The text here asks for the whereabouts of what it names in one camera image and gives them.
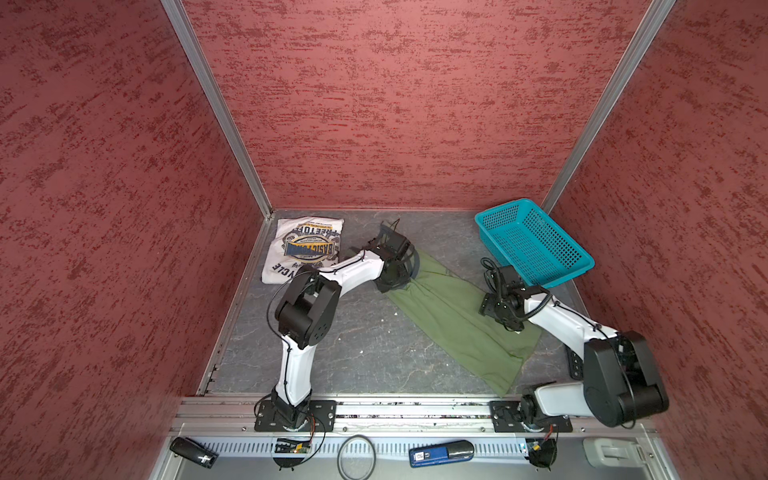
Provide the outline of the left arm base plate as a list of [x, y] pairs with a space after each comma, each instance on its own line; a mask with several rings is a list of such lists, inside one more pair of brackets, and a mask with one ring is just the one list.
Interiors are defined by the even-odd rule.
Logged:
[[290, 407], [281, 399], [267, 399], [254, 409], [256, 432], [310, 433], [312, 428], [331, 432], [334, 428], [337, 403], [333, 400], [305, 400]]

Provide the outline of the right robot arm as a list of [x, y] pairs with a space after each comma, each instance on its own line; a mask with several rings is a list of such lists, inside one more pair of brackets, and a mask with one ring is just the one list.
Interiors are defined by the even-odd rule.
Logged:
[[642, 334], [601, 324], [541, 286], [499, 287], [485, 295], [479, 313], [516, 333], [538, 326], [570, 351], [572, 381], [536, 386], [515, 403], [510, 419], [523, 429], [542, 431], [570, 417], [632, 427], [668, 410], [662, 376]]

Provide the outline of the white tank top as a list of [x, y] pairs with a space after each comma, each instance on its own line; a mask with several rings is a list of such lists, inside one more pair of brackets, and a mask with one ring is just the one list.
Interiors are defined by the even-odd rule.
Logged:
[[279, 219], [261, 273], [267, 285], [291, 280], [305, 265], [328, 267], [339, 261], [343, 219], [305, 216]]

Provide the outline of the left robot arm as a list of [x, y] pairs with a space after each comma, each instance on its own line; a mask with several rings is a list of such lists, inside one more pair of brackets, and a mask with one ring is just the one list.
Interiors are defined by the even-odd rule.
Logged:
[[372, 282], [382, 293], [405, 287], [415, 279], [420, 258], [412, 246], [400, 253], [362, 249], [327, 267], [308, 267], [288, 283], [273, 312], [272, 330], [282, 342], [279, 377], [270, 394], [277, 418], [288, 430], [299, 430], [310, 419], [311, 371], [316, 346], [329, 333], [342, 296]]

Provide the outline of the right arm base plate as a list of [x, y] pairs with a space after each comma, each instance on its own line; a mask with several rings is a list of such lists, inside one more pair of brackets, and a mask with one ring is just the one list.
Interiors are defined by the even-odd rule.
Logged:
[[495, 433], [572, 433], [573, 425], [568, 416], [526, 416], [520, 401], [491, 401], [490, 418]]

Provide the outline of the green tank top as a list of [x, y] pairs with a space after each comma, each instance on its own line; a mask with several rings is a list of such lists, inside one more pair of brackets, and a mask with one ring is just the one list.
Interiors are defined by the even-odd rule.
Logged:
[[543, 330], [507, 330], [480, 313], [485, 293], [420, 252], [417, 275], [387, 297], [461, 367], [506, 395], [534, 353]]

